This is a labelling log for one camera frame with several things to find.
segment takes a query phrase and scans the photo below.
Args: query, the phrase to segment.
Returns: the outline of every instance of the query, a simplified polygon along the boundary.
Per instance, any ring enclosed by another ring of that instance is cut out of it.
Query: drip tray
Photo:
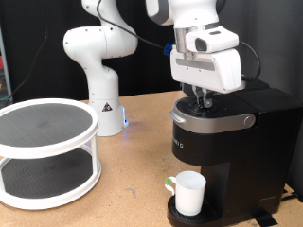
[[[175,205],[175,196],[169,199],[168,220],[173,227],[219,227],[220,217],[204,199],[201,212],[196,216],[185,216],[179,213]]]
[[[23,199],[60,196],[93,174],[92,156],[82,148],[43,159],[10,159],[1,169],[6,193]]]

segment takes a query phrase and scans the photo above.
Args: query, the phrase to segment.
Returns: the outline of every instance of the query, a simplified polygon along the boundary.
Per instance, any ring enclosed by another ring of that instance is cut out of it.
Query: black cable
[[[287,200],[291,200],[291,199],[298,199],[299,196],[295,193],[293,193],[291,196],[287,196],[281,199],[281,201],[287,201]]]
[[[109,24],[111,24],[111,25],[113,25],[113,26],[117,26],[117,27],[119,27],[119,28],[122,29],[122,30],[125,30],[126,32],[130,33],[131,35],[135,36],[137,39],[139,39],[139,40],[141,40],[141,41],[143,41],[143,42],[145,42],[145,43],[147,43],[147,44],[153,45],[153,46],[158,47],[158,48],[161,48],[161,49],[164,49],[164,48],[165,48],[165,47],[162,46],[162,45],[155,44],[155,43],[152,43],[152,42],[150,42],[150,41],[147,41],[147,40],[141,38],[140,36],[134,34],[134,33],[131,32],[130,30],[126,29],[125,27],[120,26],[120,25],[117,25],[117,24],[115,24],[114,22],[110,22],[110,21],[106,20],[105,18],[103,18],[103,17],[101,16],[101,14],[100,14],[100,11],[99,11],[99,6],[100,6],[101,1],[102,1],[102,0],[99,0],[99,1],[98,1],[98,5],[97,5],[97,13],[98,13],[98,17],[99,17],[100,20],[103,20],[103,21],[105,21],[105,22],[107,22],[107,23],[109,23]]]
[[[249,44],[246,44],[244,42],[239,42],[239,44],[246,46],[248,49],[250,49],[251,52],[253,52],[253,54],[254,54],[254,56],[255,56],[255,58],[257,60],[257,65],[258,65],[258,71],[257,71],[256,75],[253,78],[252,77],[248,78],[245,75],[242,75],[242,80],[249,81],[249,82],[254,81],[254,80],[256,80],[259,77],[259,75],[261,73],[261,61],[260,61],[260,59],[258,57],[257,52],[253,49],[253,47],[251,47]]]
[[[33,60],[33,62],[32,62],[32,64],[31,64],[31,66],[30,66],[30,69],[29,69],[29,72],[28,72],[28,75],[27,75],[27,77],[26,77],[26,79],[22,82],[22,83],[20,83],[19,84],[19,86],[11,93],[11,95],[9,96],[9,99],[8,99],[8,101],[7,101],[7,103],[6,103],[6,107],[8,106],[8,104],[9,104],[9,101],[10,101],[10,99],[12,98],[12,96],[13,95],[15,95],[15,93],[28,81],[28,79],[30,78],[30,76],[31,76],[31,73],[32,73],[32,70],[33,70],[33,67],[34,67],[34,65],[35,65],[35,63],[36,63],[36,60],[37,60],[37,58],[38,58],[38,55],[40,54],[40,52],[41,52],[41,50],[43,49],[43,47],[45,46],[45,43],[46,43],[46,41],[47,41],[47,17],[46,17],[46,0],[45,0],[45,40],[42,42],[42,44],[40,45],[40,47],[39,47],[39,49],[38,49],[38,51],[37,51],[37,53],[36,53],[36,55],[35,55],[35,57],[34,57],[34,60]]]

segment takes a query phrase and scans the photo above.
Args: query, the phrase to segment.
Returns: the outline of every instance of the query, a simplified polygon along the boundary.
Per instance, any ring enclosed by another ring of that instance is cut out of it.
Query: warning label sticker
[[[112,111],[113,109],[112,109],[112,107],[110,106],[110,104],[108,104],[107,102],[106,102],[106,104],[105,104],[105,106],[104,106],[104,108],[103,108],[103,112],[109,112],[109,111]]]

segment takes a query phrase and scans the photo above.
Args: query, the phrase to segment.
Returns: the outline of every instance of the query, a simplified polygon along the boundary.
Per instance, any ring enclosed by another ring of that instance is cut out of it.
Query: black mesh surface
[[[92,122],[92,116],[79,107],[28,106],[0,117],[0,144],[22,148],[58,144],[82,134]]]
[[[92,156],[81,148],[44,159],[10,160],[1,170],[12,196],[43,199],[59,196],[85,183],[93,174]]]

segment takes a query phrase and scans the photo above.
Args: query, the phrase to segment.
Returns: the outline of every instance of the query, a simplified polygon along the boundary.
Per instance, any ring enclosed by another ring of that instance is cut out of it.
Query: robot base
[[[129,122],[125,119],[125,108],[119,98],[110,100],[90,99],[89,105],[98,114],[99,129],[97,136],[112,136],[122,132]]]

